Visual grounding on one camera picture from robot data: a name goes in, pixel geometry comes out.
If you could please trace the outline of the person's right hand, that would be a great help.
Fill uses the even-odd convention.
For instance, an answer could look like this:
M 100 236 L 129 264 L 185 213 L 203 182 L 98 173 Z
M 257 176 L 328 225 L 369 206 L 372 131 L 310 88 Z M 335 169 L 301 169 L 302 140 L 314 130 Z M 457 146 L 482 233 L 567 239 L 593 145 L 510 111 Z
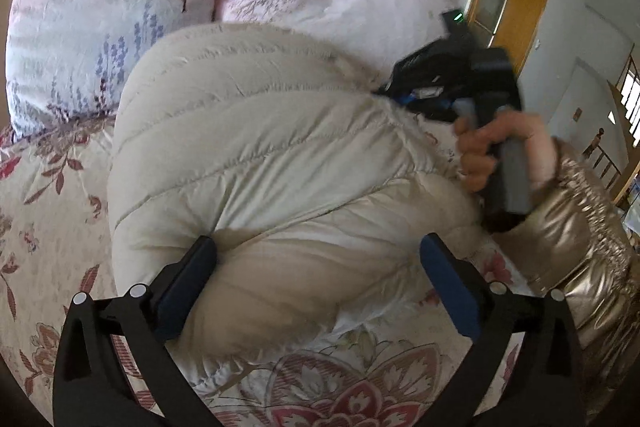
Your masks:
M 486 126 L 472 129 L 466 118 L 454 123 L 463 184 L 472 193 L 480 193 L 498 166 L 489 153 L 493 145 L 506 139 L 520 140 L 525 147 L 528 179 L 534 193 L 545 190 L 555 179 L 559 153 L 542 119 L 531 113 L 505 110 Z

